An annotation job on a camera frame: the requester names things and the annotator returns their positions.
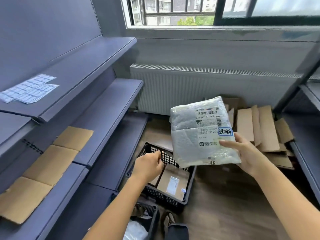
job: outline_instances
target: forearm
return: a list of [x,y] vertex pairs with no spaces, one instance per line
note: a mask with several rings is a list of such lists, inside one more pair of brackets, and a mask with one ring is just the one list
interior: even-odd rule
[[320,236],[320,212],[271,162],[254,177],[292,240]]
[[145,183],[130,177],[118,196],[100,215],[83,240],[121,240]]

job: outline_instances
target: person's left hand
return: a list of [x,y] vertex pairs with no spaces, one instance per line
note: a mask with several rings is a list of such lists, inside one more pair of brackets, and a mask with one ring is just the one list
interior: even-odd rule
[[146,153],[138,157],[134,162],[134,168],[131,177],[137,178],[143,182],[144,185],[154,180],[164,167],[161,160],[161,152]]

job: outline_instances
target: white plastic bag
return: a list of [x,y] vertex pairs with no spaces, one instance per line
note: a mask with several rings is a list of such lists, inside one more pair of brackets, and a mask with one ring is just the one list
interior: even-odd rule
[[238,152],[219,144],[219,140],[235,141],[220,96],[173,107],[170,113],[174,160],[182,168],[241,163]]
[[147,236],[148,232],[140,223],[130,220],[122,240],[144,240]]

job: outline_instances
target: person's right hand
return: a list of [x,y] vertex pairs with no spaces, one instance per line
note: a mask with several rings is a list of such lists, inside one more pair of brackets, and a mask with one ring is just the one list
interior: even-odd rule
[[164,163],[161,160],[160,151],[146,153],[134,162],[131,177],[137,178],[142,184],[146,185],[162,172],[163,167]]
[[239,151],[242,168],[252,177],[256,177],[261,170],[267,165],[272,164],[265,155],[262,154],[250,141],[240,136],[239,133],[234,133],[235,141],[220,140],[220,145]]

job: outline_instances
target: blue-bordered sticker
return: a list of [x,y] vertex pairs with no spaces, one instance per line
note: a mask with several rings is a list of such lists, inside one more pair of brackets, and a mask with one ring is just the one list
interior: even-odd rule
[[233,136],[233,130],[231,127],[219,127],[218,128],[219,136]]

